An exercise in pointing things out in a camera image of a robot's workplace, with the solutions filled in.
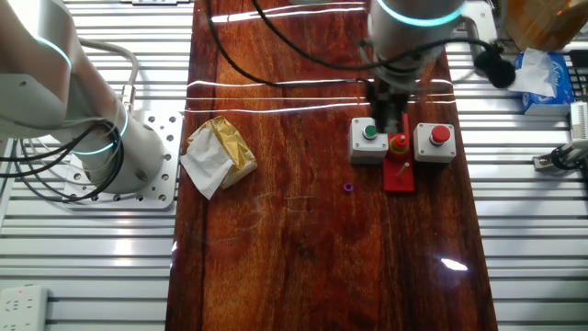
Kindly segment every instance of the black cable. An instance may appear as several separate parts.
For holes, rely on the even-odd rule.
[[[239,74],[242,74],[243,76],[251,79],[252,81],[254,81],[256,83],[265,84],[267,86],[275,86],[275,87],[289,87],[289,88],[297,87],[294,85],[284,85],[284,84],[277,84],[274,82],[266,81],[265,79],[255,77],[254,75],[249,74],[245,70],[241,69],[241,67],[239,65],[237,65],[237,63],[235,63],[235,61],[232,60],[231,56],[229,56],[227,51],[225,51],[224,47],[222,47],[221,40],[219,40],[219,35],[217,34],[216,29],[214,28],[214,23],[212,22],[212,3],[211,3],[211,0],[206,0],[205,3],[206,3],[206,11],[207,11],[206,18],[209,23],[210,35],[214,39],[214,42],[217,44],[217,48],[219,49],[220,54],[222,54],[222,56],[225,58],[225,60],[227,60],[227,62],[231,65],[232,69],[236,70]]]
[[[414,54],[417,54],[421,51],[427,51],[430,50],[434,47],[438,47],[438,46],[442,46],[448,43],[452,43],[452,42],[467,42],[469,44],[475,44],[475,45],[480,45],[483,48],[486,49],[486,51],[490,51],[492,49],[492,45],[489,44],[488,42],[482,41],[482,40],[476,40],[476,39],[471,39],[471,38],[448,38],[448,39],[443,39],[443,40],[437,40],[434,42],[430,42],[424,45],[421,45],[419,47],[416,47],[412,50],[409,51],[405,51],[397,56],[394,56],[390,59],[384,60],[384,61],[379,61],[376,63],[370,63],[370,64],[364,64],[364,65],[359,65],[359,66],[345,66],[345,65],[338,65],[338,64],[333,64],[333,63],[328,63],[322,59],[319,59],[315,56],[312,56],[310,54],[308,54],[307,52],[301,50],[298,46],[296,46],[292,41],[290,41],[286,36],[284,36],[277,28],[276,26],[274,26],[274,24],[267,18],[266,14],[264,13],[264,11],[261,9],[261,7],[259,6],[259,4],[257,3],[257,0],[251,0],[252,4],[255,7],[255,10],[257,11],[257,14],[259,14],[259,17],[266,23],[267,27],[272,30],[272,32],[274,32],[276,34],[276,36],[278,38],[280,38],[282,41],[284,41],[292,50],[296,51],[298,54],[302,55],[303,57],[318,63],[318,64],[322,64],[326,67],[332,68],[332,69],[337,69],[337,70],[348,70],[348,71],[364,71],[364,70],[370,70],[370,69],[374,69],[380,66],[385,66],[388,64],[392,64],[395,63],[407,56],[411,56]]]
[[[54,193],[57,193],[58,195],[62,196],[65,198],[65,200],[61,199],[61,198],[57,198],[57,197],[47,197],[45,195],[43,195],[42,193],[40,193],[39,191],[37,191],[35,188],[33,188],[30,183],[28,183],[28,181],[22,177],[21,180],[22,182],[33,192],[35,193],[37,196],[39,196],[42,199],[45,200],[49,200],[49,201],[54,201],[54,202],[64,202],[64,203],[69,203],[69,202],[77,202],[80,200],[85,200],[85,199],[89,199],[92,198],[94,196],[96,196],[99,193],[102,193],[117,177],[117,175],[120,172],[120,169],[122,168],[122,165],[124,163],[124,145],[122,144],[122,141],[120,140],[120,135],[119,135],[119,130],[115,127],[113,128],[112,126],[114,124],[108,122],[107,125],[110,125],[110,127],[108,127],[109,130],[112,130],[112,142],[113,142],[113,149],[114,152],[117,153],[114,156],[114,160],[116,160],[116,164],[113,168],[112,173],[110,174],[110,176],[108,177],[108,180],[104,181],[101,185],[99,185],[96,189],[92,190],[91,192],[89,192],[88,194],[82,196],[82,197],[72,197],[72,196],[68,196],[60,191],[58,191],[57,189],[51,187],[49,184],[47,184],[42,178],[40,178],[39,176],[35,175],[35,177],[39,180],[39,182],[41,184],[43,184],[46,188],[48,188],[49,190],[51,190]],[[23,153],[26,154],[26,150],[24,149],[24,143],[22,143],[21,141],[21,145],[23,147]],[[12,151],[13,155],[16,153],[16,148],[13,148]],[[15,166],[17,168],[17,172],[21,173],[21,169],[20,169],[20,165],[18,163],[15,163]]]
[[[66,143],[64,145],[62,145],[60,148],[45,153],[45,154],[39,154],[39,155],[35,155],[33,157],[0,157],[0,162],[25,162],[25,161],[35,161],[35,160],[40,160],[49,156],[53,156],[58,154],[59,152],[63,152],[63,151],[67,151],[65,154],[70,153],[75,146],[80,143],[88,134],[90,134],[92,131],[104,126],[104,123],[106,123],[107,120],[99,120],[97,122],[95,122],[91,127],[89,127],[86,131],[84,131],[82,134],[80,134],[77,138],[75,138],[74,140],[70,141],[69,143]]]
[[[425,45],[421,45],[417,48],[414,48],[413,50],[410,51],[405,51],[391,59],[385,60],[385,61],[380,61],[380,62],[376,62],[376,63],[370,63],[370,64],[365,64],[365,65],[360,65],[360,66],[342,66],[342,65],[337,65],[337,64],[332,64],[332,63],[327,63],[319,58],[316,58],[310,54],[308,54],[307,52],[301,50],[298,46],[296,46],[295,44],[293,44],[290,40],[288,40],[288,38],[286,38],[286,36],[284,36],[279,30],[276,29],[276,27],[271,23],[271,21],[269,21],[269,19],[266,17],[266,15],[264,14],[263,10],[259,7],[259,4],[257,4],[257,2],[255,0],[252,0],[254,2],[254,6],[255,6],[255,10],[257,10],[257,13],[259,14],[259,16],[264,20],[264,22],[267,24],[267,26],[284,42],[287,43],[287,45],[292,48],[294,51],[298,52],[300,55],[304,56],[305,58],[312,60],[316,63],[325,65],[327,67],[333,68],[333,69],[338,69],[338,70],[348,70],[348,71],[363,71],[363,70],[370,70],[373,68],[377,68],[380,66],[387,66],[389,64],[395,63],[407,56],[411,56],[413,54],[417,54],[420,51],[427,51],[429,49],[432,49],[434,47],[438,47],[438,46],[442,46],[448,43],[452,43],[452,42],[467,42],[470,44],[477,44],[480,45],[482,47],[484,47],[487,51],[490,51],[492,49],[492,45],[482,41],[482,40],[475,40],[475,39],[470,39],[470,38],[451,38],[451,39],[444,39],[444,40],[437,40],[435,42],[431,42]],[[225,60],[227,60],[227,62],[229,63],[229,65],[235,70],[237,71],[239,74],[242,74],[243,76],[251,79],[252,81],[256,82],[256,83],[260,83],[260,84],[265,84],[267,86],[274,86],[274,87],[287,87],[287,88],[297,88],[297,87],[308,87],[310,85],[294,85],[294,84],[280,84],[280,83],[275,83],[275,82],[270,82],[267,81],[265,79],[256,77],[252,74],[247,73],[244,69],[242,69],[232,58],[231,56],[229,56],[229,54],[226,52],[226,50],[224,49],[224,47],[222,47],[221,44],[221,40],[219,39],[219,35],[217,34],[216,29],[214,28],[214,23],[212,22],[212,3],[211,0],[205,0],[205,5],[206,5],[206,18],[207,18],[207,23],[209,25],[209,29],[210,29],[210,35],[212,36],[212,39],[214,40],[215,44],[217,45],[217,48],[220,51],[220,54],[225,58]]]
[[[561,161],[561,158],[562,158],[563,156],[565,156],[565,155],[569,154],[569,153],[571,152],[571,150],[572,150],[572,148],[570,148],[570,149],[568,149],[567,151],[565,151],[565,152],[562,152],[562,151],[561,151],[561,147],[562,147],[562,146],[560,146],[560,147],[558,147],[558,148],[554,149],[553,151],[551,151],[551,163],[552,163],[552,164],[553,164],[555,167],[557,167],[557,168],[559,168],[559,169],[561,169],[561,170],[573,170],[573,169],[577,169],[577,168],[579,168],[579,167],[580,167],[580,165],[581,165],[581,162],[580,162],[580,161],[578,161],[578,160],[576,160],[576,161],[574,162],[574,164],[573,164],[573,165],[565,165],[565,164],[564,164],[564,163]]]

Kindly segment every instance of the electrical outlet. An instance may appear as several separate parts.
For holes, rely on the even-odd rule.
[[[43,331],[47,289],[31,285],[3,290],[0,308],[0,331]]]

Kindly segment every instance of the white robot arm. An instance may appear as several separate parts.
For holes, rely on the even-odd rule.
[[[68,143],[96,119],[108,119],[125,148],[106,192],[134,192],[157,175],[164,160],[159,136],[133,118],[90,63],[62,0],[0,0],[0,49],[0,138],[50,134]],[[93,182],[112,171],[103,166],[116,152],[109,146],[97,132],[74,149],[85,169],[99,168],[86,171]]]
[[[465,22],[469,38],[487,43],[497,40],[492,10],[482,1],[372,0],[367,27],[374,48],[373,61],[386,61],[406,51],[446,40],[461,22]],[[489,54],[480,45],[470,44],[470,47],[477,74],[488,76],[497,87],[512,83],[514,67],[500,59],[499,49]],[[368,99],[379,131],[401,130],[398,128],[401,113],[406,109],[415,80],[443,48],[444,45],[429,48],[373,69],[377,79]]]

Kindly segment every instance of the red block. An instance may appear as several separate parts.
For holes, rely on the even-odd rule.
[[[394,137],[396,139],[400,139],[401,136],[405,136],[405,139],[408,140],[409,151],[406,154],[406,158],[404,159],[394,159],[389,155],[386,155],[384,158],[384,162],[382,163],[382,168],[384,171],[383,179],[384,179],[384,190],[386,192],[396,192],[396,193],[411,193],[414,192],[414,177],[413,177],[413,153],[410,150],[412,147],[411,144],[411,134],[408,132],[408,115],[406,113],[402,114],[402,126],[404,127],[404,133],[397,133],[397,134],[389,134],[388,135],[388,142]],[[402,175],[399,177],[398,174],[401,172],[404,164],[408,163],[409,166],[404,170]]]

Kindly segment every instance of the wooden table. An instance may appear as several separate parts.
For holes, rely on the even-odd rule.
[[[260,5],[312,54],[361,62],[361,4]],[[204,8],[195,4],[184,138],[222,115],[259,167],[211,201],[182,170],[166,329],[497,330],[452,91],[414,99],[410,132],[451,123],[458,156],[417,164],[415,194],[385,194],[380,166],[347,162],[350,120],[368,115],[363,84],[255,85],[218,53]],[[358,78],[301,58],[253,12],[247,1],[213,2],[221,42],[244,70],[279,82]],[[449,80],[445,54],[430,78]]]

